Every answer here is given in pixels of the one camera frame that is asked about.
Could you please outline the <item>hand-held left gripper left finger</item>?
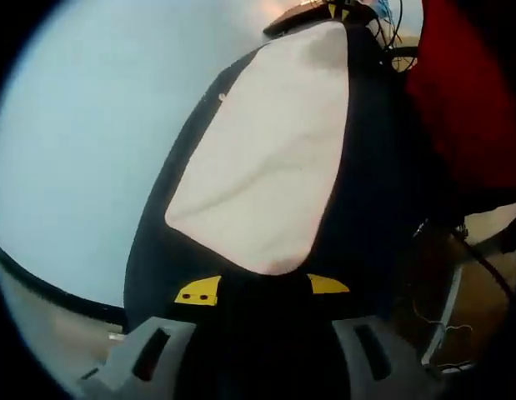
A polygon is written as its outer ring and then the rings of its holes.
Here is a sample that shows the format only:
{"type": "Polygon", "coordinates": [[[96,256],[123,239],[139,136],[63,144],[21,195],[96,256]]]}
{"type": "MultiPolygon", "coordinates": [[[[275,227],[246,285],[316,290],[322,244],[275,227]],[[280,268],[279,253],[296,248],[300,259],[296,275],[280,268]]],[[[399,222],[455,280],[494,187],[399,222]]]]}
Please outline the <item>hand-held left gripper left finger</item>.
{"type": "Polygon", "coordinates": [[[257,280],[255,272],[214,272],[172,278],[160,296],[159,315],[146,319],[84,375],[83,399],[255,399],[256,378],[228,365],[219,325],[205,329],[230,290],[257,280]]]}

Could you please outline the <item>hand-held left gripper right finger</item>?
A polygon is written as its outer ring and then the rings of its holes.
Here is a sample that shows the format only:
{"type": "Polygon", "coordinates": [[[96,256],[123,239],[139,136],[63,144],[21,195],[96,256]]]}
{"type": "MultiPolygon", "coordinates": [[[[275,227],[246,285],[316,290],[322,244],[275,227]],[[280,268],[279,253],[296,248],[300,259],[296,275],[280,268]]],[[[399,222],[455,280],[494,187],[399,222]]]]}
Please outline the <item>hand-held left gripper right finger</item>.
{"type": "Polygon", "coordinates": [[[350,284],[313,273],[260,282],[260,382],[275,399],[437,399],[444,383],[350,284]]]}

